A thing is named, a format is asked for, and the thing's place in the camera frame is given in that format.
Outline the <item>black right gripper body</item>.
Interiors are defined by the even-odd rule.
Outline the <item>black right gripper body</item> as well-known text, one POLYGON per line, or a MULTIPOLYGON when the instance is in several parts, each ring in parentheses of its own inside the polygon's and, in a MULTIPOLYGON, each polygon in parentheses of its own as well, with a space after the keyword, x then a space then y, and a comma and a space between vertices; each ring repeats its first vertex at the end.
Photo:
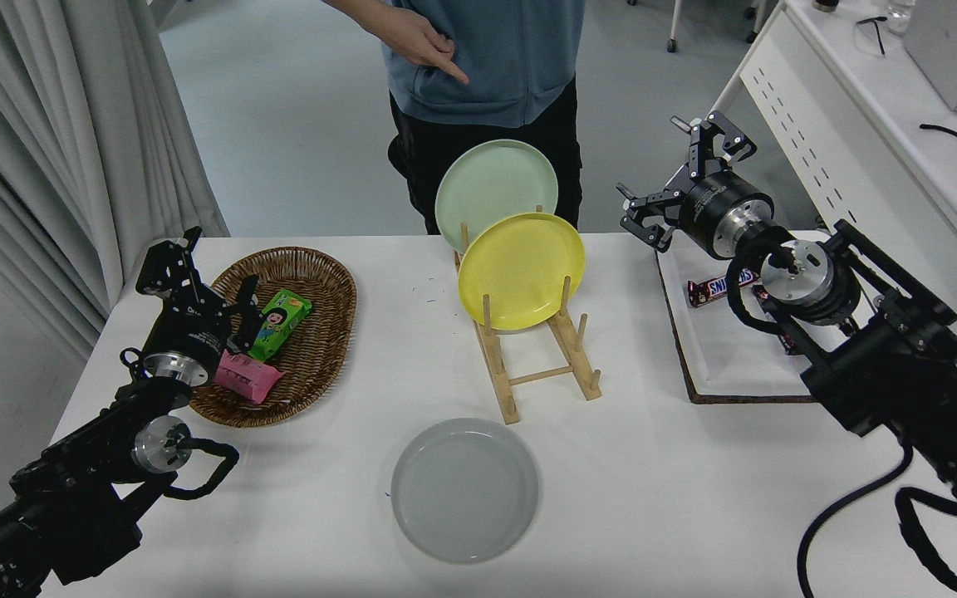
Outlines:
POLYGON ((733 171, 707 175, 681 204, 681 231, 707 252, 734 252, 773 223, 773 201, 733 171))

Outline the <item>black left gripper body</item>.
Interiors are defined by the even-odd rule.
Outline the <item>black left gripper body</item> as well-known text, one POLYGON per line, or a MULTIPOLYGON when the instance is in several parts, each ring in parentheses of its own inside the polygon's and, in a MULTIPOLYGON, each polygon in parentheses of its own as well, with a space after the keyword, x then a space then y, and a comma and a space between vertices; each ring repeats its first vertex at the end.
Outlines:
POLYGON ((224 301, 182 307, 164 301, 145 341, 145 368, 154 370, 159 355, 175 355, 187 357, 203 370, 216 370, 229 333, 231 323, 224 301))

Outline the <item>person's right hand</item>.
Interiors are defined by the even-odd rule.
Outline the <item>person's right hand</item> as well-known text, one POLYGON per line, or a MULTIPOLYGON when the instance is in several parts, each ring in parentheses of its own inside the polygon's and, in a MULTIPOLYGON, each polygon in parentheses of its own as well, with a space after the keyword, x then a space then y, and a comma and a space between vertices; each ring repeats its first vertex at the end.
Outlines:
POLYGON ((410 64, 435 68, 463 85, 469 76, 455 63, 456 45, 417 12, 384 5, 375 17, 372 33, 410 64))

